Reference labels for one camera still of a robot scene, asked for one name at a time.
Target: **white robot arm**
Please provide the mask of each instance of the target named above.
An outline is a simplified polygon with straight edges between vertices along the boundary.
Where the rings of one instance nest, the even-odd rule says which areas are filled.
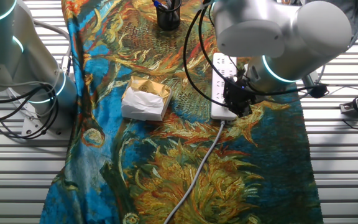
[[[250,90],[266,95],[299,80],[315,85],[309,74],[345,52],[352,39],[346,15],[324,1],[287,6],[272,0],[218,0],[213,18],[219,50],[252,57],[236,81],[245,91],[225,88],[226,104],[238,116],[248,115],[249,105],[264,99]]]
[[[37,82],[55,87],[60,110],[52,128],[71,127],[76,101],[75,84],[39,39],[30,10],[24,2],[0,0],[0,91],[11,87],[19,94],[28,93],[38,85],[23,83]],[[49,101],[50,96],[40,91],[30,103],[36,112],[44,113],[51,107]]]

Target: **sunflower pattern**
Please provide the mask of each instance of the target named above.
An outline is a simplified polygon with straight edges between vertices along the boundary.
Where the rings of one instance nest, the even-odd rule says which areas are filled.
[[[209,118],[210,102],[192,89],[181,61],[199,4],[183,0],[179,28],[164,32],[150,0],[62,1],[78,116],[41,223],[163,223],[182,198],[220,125]],[[217,48],[209,22],[203,38],[212,57]],[[187,55],[190,75],[210,94],[211,67],[195,31]],[[162,122],[121,117],[121,96],[133,75],[173,90]],[[322,223],[300,104],[264,101],[252,111],[226,126],[170,223]]]

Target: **metal grating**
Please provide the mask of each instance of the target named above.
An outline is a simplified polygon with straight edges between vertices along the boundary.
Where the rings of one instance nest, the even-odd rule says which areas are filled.
[[[35,19],[66,29],[60,0],[26,3]],[[36,29],[60,62],[68,41],[47,29]],[[340,88],[335,85],[358,88],[358,41],[327,65],[323,82],[332,84],[331,92]],[[358,90],[345,88],[323,99],[302,100],[325,223],[358,224],[358,130],[347,128],[339,110],[340,103],[357,96]],[[6,104],[1,114],[13,108]],[[23,120],[17,114],[7,124],[20,133]],[[358,119],[350,123],[358,126]],[[39,222],[50,183],[64,166],[66,150],[66,141],[20,144],[0,134],[0,224]]]

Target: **white power strip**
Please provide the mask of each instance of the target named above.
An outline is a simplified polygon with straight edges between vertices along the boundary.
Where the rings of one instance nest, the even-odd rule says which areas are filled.
[[[222,53],[215,53],[213,57],[213,64],[216,69],[224,76],[230,77],[236,75],[237,58],[231,58],[234,64],[230,61],[229,57]],[[213,100],[219,103],[224,102],[223,98],[224,80],[212,69],[212,96]],[[236,114],[229,111],[228,108],[219,106],[215,103],[211,105],[211,118],[225,121],[232,121],[237,117]]]

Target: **black pen holder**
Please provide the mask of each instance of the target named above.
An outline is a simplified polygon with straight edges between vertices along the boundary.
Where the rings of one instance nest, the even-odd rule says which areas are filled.
[[[181,0],[176,0],[173,9],[164,9],[163,7],[156,7],[157,10],[157,24],[163,30],[174,30],[180,24],[180,6]]]

